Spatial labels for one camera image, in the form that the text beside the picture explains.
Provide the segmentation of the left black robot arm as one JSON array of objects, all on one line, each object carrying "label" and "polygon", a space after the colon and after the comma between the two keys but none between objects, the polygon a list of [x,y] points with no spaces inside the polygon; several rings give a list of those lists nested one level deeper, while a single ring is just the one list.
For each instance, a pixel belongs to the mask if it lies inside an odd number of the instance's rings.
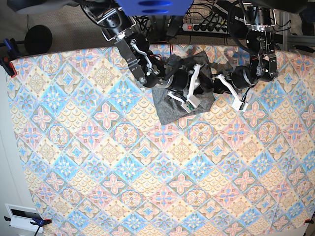
[{"label": "left black robot arm", "polygon": [[[232,26],[235,20],[236,5],[243,13],[244,24],[249,31],[246,35],[246,46],[236,37]],[[250,90],[258,81],[270,82],[278,76],[277,57],[273,26],[276,25],[275,11],[257,3],[243,3],[237,0],[232,3],[227,14],[227,29],[230,37],[239,48],[249,53],[250,63],[247,66],[236,66],[232,71],[224,71],[214,77],[215,93],[230,93],[234,100],[232,108],[245,111],[248,106],[247,94],[239,95],[243,89]]]}]

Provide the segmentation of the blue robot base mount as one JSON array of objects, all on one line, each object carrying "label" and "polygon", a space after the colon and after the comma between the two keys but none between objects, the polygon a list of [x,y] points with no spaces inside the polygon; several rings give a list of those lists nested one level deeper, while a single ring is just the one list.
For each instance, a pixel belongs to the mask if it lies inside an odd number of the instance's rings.
[{"label": "blue robot base mount", "polygon": [[127,16],[184,16],[192,0],[117,0]]}]

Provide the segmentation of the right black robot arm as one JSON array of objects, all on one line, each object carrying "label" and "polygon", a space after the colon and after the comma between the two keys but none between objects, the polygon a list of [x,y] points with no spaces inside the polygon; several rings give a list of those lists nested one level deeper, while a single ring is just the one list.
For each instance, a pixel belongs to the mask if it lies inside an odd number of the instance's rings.
[{"label": "right black robot arm", "polygon": [[188,66],[181,59],[172,66],[165,66],[150,50],[147,37],[134,29],[134,18],[127,16],[113,0],[79,0],[78,4],[84,14],[101,28],[105,39],[115,41],[120,55],[142,87],[167,89],[168,96],[179,101],[187,113],[199,106],[200,100],[194,95],[194,91],[200,85],[200,64]]}]

